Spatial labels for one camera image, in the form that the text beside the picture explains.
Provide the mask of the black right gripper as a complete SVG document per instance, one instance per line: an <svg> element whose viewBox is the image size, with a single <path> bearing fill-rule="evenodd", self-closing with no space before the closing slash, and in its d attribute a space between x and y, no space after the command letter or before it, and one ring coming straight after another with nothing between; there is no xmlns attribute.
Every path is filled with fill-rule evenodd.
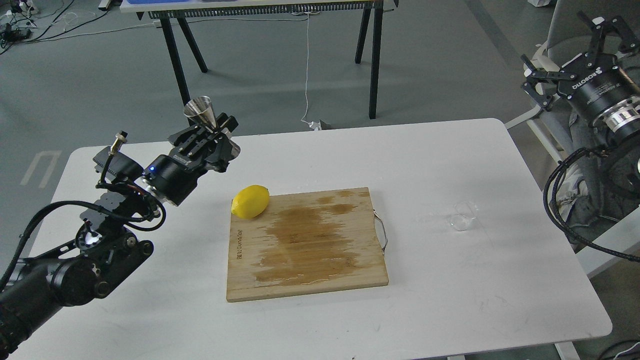
<svg viewBox="0 0 640 360"><path fill-rule="evenodd" d="M638 37L619 15L591 19L578 11L577 16L591 31L587 51L562 68L546 55L529 59L522 54L525 82L521 88L542 110L549 111L560 83L560 96L588 126L606 126L613 133L639 132L639 86L618 64L618 59L638 54ZM619 38L614 54L604 52L610 35Z"/></svg>

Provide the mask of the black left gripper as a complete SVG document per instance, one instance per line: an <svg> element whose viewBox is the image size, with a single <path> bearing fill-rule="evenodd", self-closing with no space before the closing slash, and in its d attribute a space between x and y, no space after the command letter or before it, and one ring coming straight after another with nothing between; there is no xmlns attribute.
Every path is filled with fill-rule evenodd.
<svg viewBox="0 0 640 360"><path fill-rule="evenodd" d="M231 140L238 127L235 116L220 114L213 133L192 125L168 137L173 146L142 171L142 182L162 202L178 207L194 191L198 178L208 171L225 173L229 163L240 155L240 146Z"/></svg>

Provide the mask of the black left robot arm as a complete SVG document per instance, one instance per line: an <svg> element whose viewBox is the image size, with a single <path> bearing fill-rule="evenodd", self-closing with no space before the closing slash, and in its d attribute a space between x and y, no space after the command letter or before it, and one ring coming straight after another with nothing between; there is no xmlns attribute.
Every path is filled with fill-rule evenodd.
<svg viewBox="0 0 640 360"><path fill-rule="evenodd" d="M172 134L172 148L146 168L121 152L127 133L93 158L102 196L93 203L63 200L42 207L26 225L1 278L1 358L64 307L109 296L151 257L154 244L137 231L155 231L167 218L165 203L178 207L208 171L224 173L238 157L235 117L222 112L189 117L190 126ZM21 257L26 242L55 210L82 207L73 239L43 253Z"/></svg>

